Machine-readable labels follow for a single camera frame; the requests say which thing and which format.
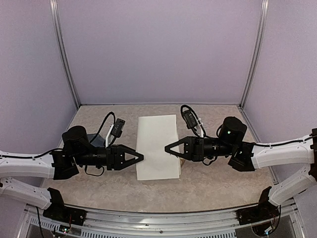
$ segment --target beige table surface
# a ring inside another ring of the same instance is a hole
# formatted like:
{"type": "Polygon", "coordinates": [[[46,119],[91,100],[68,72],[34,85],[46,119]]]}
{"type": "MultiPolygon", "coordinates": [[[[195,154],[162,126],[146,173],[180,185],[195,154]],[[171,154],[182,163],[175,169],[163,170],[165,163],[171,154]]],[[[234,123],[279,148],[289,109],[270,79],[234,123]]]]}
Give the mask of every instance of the beige table surface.
{"type": "MultiPolygon", "coordinates": [[[[236,106],[192,105],[202,118],[209,136],[227,116],[242,120],[236,106]]],[[[116,144],[136,148],[138,117],[177,114],[179,139],[192,135],[180,115],[180,105],[82,106],[70,126],[82,125],[87,133],[96,133],[104,116],[113,111],[126,121],[116,144]]],[[[105,137],[112,119],[101,136],[105,137]]],[[[250,132],[246,141],[253,141],[250,132]]],[[[186,161],[180,179],[137,181],[136,168],[105,171],[101,177],[80,174],[68,180],[46,179],[42,187],[58,189],[67,204],[135,212],[189,212],[222,209],[258,201],[261,191],[272,185],[268,169],[238,172],[227,165],[229,158],[219,157],[210,166],[186,161]]],[[[99,173],[88,168],[91,173],[99,173]]]]}

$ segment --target black cable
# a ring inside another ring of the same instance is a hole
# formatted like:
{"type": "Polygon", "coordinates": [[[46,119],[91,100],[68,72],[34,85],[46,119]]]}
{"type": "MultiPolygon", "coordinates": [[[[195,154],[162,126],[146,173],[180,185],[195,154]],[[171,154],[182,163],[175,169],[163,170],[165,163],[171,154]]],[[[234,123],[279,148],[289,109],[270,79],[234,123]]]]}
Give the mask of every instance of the black cable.
{"type": "Polygon", "coordinates": [[[282,212],[282,205],[279,205],[278,221],[277,221],[276,227],[274,228],[274,230],[269,235],[271,235],[272,233],[274,233],[277,230],[277,227],[279,225],[279,221],[281,220],[281,212],[282,212]]]}
{"type": "Polygon", "coordinates": [[[108,146],[113,145],[113,144],[114,144],[114,142],[115,142],[115,140],[116,140],[116,138],[117,138],[117,137],[114,137],[108,146]]]}
{"type": "Polygon", "coordinates": [[[203,164],[206,165],[206,166],[209,166],[209,165],[211,165],[213,162],[215,162],[217,159],[218,159],[218,155],[215,156],[214,159],[212,159],[212,158],[210,158],[210,157],[205,157],[204,160],[203,160],[203,164]],[[208,164],[205,163],[205,159],[209,159],[209,160],[210,160],[208,164]]]}
{"type": "Polygon", "coordinates": [[[41,236],[42,236],[42,238],[44,238],[43,230],[42,230],[42,226],[41,226],[40,212],[39,212],[38,207],[36,207],[36,211],[38,212],[38,220],[39,220],[39,227],[40,227],[41,236]]]}
{"type": "Polygon", "coordinates": [[[217,136],[217,137],[219,137],[219,132],[220,132],[220,129],[221,129],[221,128],[222,128],[222,125],[219,126],[218,129],[217,129],[217,132],[216,132],[216,136],[217,136]]]}
{"type": "Polygon", "coordinates": [[[104,172],[105,172],[105,168],[103,167],[103,166],[101,166],[101,168],[103,169],[103,171],[101,172],[101,174],[99,174],[99,175],[94,175],[94,174],[89,174],[89,173],[87,173],[87,165],[85,165],[85,173],[87,174],[87,175],[90,175],[90,176],[95,176],[95,177],[100,177],[101,175],[103,175],[104,174],[104,172]]]}
{"type": "Polygon", "coordinates": [[[250,143],[250,144],[254,144],[254,145],[257,145],[257,146],[261,146],[261,147],[274,147],[274,146],[282,146],[282,145],[288,145],[288,144],[291,144],[291,143],[300,143],[300,142],[306,142],[312,138],[315,138],[317,137],[317,135],[314,135],[314,136],[310,136],[308,138],[306,138],[305,140],[290,140],[290,141],[286,141],[286,142],[283,142],[283,143],[279,143],[279,144],[272,144],[272,145],[262,145],[262,144],[257,144],[257,143],[250,143]]]}
{"type": "Polygon", "coordinates": [[[49,154],[53,151],[59,151],[59,150],[63,150],[63,149],[60,149],[60,148],[55,148],[55,149],[52,149],[52,150],[49,150],[47,152],[44,152],[43,154],[40,154],[40,155],[36,155],[34,157],[32,156],[14,156],[14,155],[0,155],[0,157],[3,157],[3,158],[15,158],[15,159],[37,159],[39,157],[42,157],[46,154],[49,154]]]}
{"type": "MultiPolygon", "coordinates": [[[[205,131],[205,128],[204,128],[204,126],[202,125],[201,121],[199,120],[199,117],[197,116],[196,112],[195,112],[191,107],[189,107],[188,105],[182,105],[182,106],[180,107],[180,114],[181,114],[182,118],[185,120],[184,115],[183,115],[183,109],[184,109],[184,108],[187,108],[188,110],[190,110],[190,111],[192,112],[192,114],[194,114],[194,116],[195,116],[195,118],[196,118],[196,120],[197,120],[199,126],[200,126],[200,127],[202,128],[202,130],[203,130],[203,133],[204,133],[203,137],[208,137],[208,136],[207,136],[207,133],[206,133],[206,131],[205,131]]],[[[195,134],[195,136],[200,137],[200,136],[197,134],[197,131],[196,131],[194,128],[192,128],[192,132],[195,134]]]]}
{"type": "Polygon", "coordinates": [[[109,117],[110,115],[113,116],[113,124],[115,124],[115,115],[114,115],[113,112],[109,112],[109,113],[105,116],[105,118],[104,118],[104,120],[103,120],[103,123],[101,123],[101,125],[100,125],[100,127],[99,127],[99,129],[98,129],[98,131],[97,131],[97,133],[96,133],[96,135],[89,141],[90,143],[92,143],[92,142],[97,138],[97,136],[99,135],[101,129],[103,128],[103,126],[104,126],[106,120],[108,119],[108,117],[109,117]]]}

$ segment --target aluminum frame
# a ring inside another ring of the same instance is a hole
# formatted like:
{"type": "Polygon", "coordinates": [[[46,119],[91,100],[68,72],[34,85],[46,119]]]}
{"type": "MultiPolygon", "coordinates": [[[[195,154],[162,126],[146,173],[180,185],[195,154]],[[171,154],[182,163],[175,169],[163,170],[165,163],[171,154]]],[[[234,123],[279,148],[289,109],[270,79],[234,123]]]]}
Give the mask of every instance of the aluminum frame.
{"type": "MultiPolygon", "coordinates": [[[[87,218],[84,225],[73,225],[77,234],[73,237],[209,237],[212,235],[229,234],[235,229],[249,227],[251,224],[240,226],[236,210],[241,207],[195,213],[138,213],[119,212],[100,209],[84,208],[87,218]]],[[[304,238],[301,220],[293,199],[282,204],[282,217],[291,216],[297,238],[304,238]]],[[[38,226],[35,207],[27,205],[22,218],[22,226],[18,238],[26,238],[30,225],[38,226]]],[[[67,225],[41,216],[43,228],[53,231],[59,225],[67,225]]]]}
{"type": "Polygon", "coordinates": [[[72,99],[74,101],[75,107],[78,110],[81,106],[80,100],[78,97],[78,93],[76,90],[76,86],[73,80],[73,77],[70,72],[70,67],[67,59],[67,54],[65,50],[65,45],[63,41],[63,35],[62,35],[62,30],[61,30],[61,25],[60,25],[60,19],[59,19],[59,13],[58,13],[58,6],[57,6],[57,0],[50,0],[50,6],[51,6],[51,13],[52,13],[52,18],[53,18],[53,25],[55,29],[55,34],[56,34],[56,39],[57,39],[57,45],[59,48],[59,54],[60,54],[60,59],[63,64],[63,68],[66,74],[66,79],[67,79],[67,84],[72,96],[72,99]]]}
{"type": "Polygon", "coordinates": [[[246,83],[246,86],[244,88],[242,98],[240,101],[240,107],[242,109],[244,108],[244,106],[247,102],[248,95],[250,93],[251,85],[253,82],[254,74],[255,74],[255,71],[257,68],[257,63],[259,60],[261,45],[262,45],[263,36],[264,36],[267,12],[268,12],[268,0],[262,0],[260,22],[259,22],[259,28],[258,28],[257,38],[256,38],[256,44],[255,44],[253,55],[252,55],[251,66],[250,66],[250,69],[248,72],[247,83],[246,83]]]}

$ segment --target metal bar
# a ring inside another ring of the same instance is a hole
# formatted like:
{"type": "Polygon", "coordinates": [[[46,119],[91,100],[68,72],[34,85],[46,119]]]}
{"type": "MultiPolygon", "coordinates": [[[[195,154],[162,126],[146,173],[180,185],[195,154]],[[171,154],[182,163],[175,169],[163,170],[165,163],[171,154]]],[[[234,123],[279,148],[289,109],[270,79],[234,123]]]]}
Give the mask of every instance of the metal bar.
{"type": "Polygon", "coordinates": [[[81,106],[118,106],[118,105],[209,105],[209,106],[238,106],[237,103],[82,103],[81,106]]]}
{"type": "Polygon", "coordinates": [[[243,91],[243,95],[240,101],[240,107],[244,108],[250,89],[252,85],[252,81],[254,78],[254,74],[256,71],[260,51],[261,51],[261,45],[263,41],[263,36],[264,36],[264,29],[265,29],[265,22],[267,18],[267,11],[268,11],[268,0],[262,0],[262,7],[261,7],[261,14],[260,14],[260,22],[259,22],[259,28],[257,32],[257,38],[256,38],[256,44],[254,47],[253,55],[252,55],[252,60],[251,60],[251,66],[248,72],[248,78],[247,78],[247,83],[243,91]]]}
{"type": "MultiPolygon", "coordinates": [[[[107,211],[93,208],[83,208],[87,211],[84,226],[73,225],[74,229],[81,229],[86,233],[100,235],[113,234],[117,237],[200,237],[214,233],[225,233],[251,224],[240,226],[236,217],[236,210],[242,207],[196,213],[138,213],[107,211]]],[[[282,204],[282,217],[297,211],[293,199],[282,204]]],[[[25,212],[37,221],[37,212],[33,206],[27,205],[25,212]]],[[[45,223],[54,226],[64,223],[41,217],[45,223]]]]}
{"type": "Polygon", "coordinates": [[[290,219],[292,221],[292,226],[294,229],[296,238],[305,238],[307,237],[306,231],[303,225],[302,218],[298,211],[290,215],[290,219]]]}
{"type": "Polygon", "coordinates": [[[68,59],[67,59],[67,54],[66,54],[66,50],[65,50],[64,41],[63,41],[63,36],[62,36],[62,30],[61,30],[61,26],[60,26],[57,0],[50,0],[50,6],[51,6],[51,13],[52,13],[52,18],[53,18],[53,25],[54,25],[56,39],[57,39],[57,45],[59,48],[60,58],[61,58],[63,68],[65,71],[67,84],[68,84],[71,96],[73,98],[74,104],[76,106],[76,109],[79,109],[80,100],[79,100],[78,93],[76,91],[73,77],[71,75],[70,68],[69,68],[69,63],[68,63],[68,59]]]}

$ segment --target black bracket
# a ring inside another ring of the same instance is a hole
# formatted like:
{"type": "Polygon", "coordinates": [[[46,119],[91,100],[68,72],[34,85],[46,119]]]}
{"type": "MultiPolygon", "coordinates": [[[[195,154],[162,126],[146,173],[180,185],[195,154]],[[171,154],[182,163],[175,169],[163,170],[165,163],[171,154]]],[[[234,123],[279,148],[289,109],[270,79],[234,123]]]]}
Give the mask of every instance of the black bracket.
{"type": "Polygon", "coordinates": [[[185,160],[191,160],[194,162],[204,160],[204,139],[195,136],[186,136],[179,141],[165,146],[165,152],[171,155],[178,156],[185,160]],[[184,145],[184,153],[178,153],[171,150],[178,145],[184,145]]]}
{"type": "Polygon", "coordinates": [[[273,216],[279,216],[278,207],[268,201],[268,194],[271,188],[270,186],[263,190],[258,205],[237,210],[240,225],[260,222],[271,219],[273,216]]]}
{"type": "Polygon", "coordinates": [[[44,217],[78,226],[84,224],[87,211],[65,206],[63,198],[58,190],[48,188],[48,191],[51,194],[51,205],[48,209],[44,210],[44,217]]]}
{"type": "Polygon", "coordinates": [[[107,170],[122,170],[142,160],[144,160],[142,154],[125,145],[111,145],[106,148],[107,170]],[[125,160],[125,154],[133,155],[137,158],[125,160]]]}
{"type": "Polygon", "coordinates": [[[308,172],[309,175],[313,176],[317,180],[317,128],[312,129],[310,136],[313,137],[313,144],[311,149],[314,151],[314,163],[311,164],[311,170],[308,172]]]}

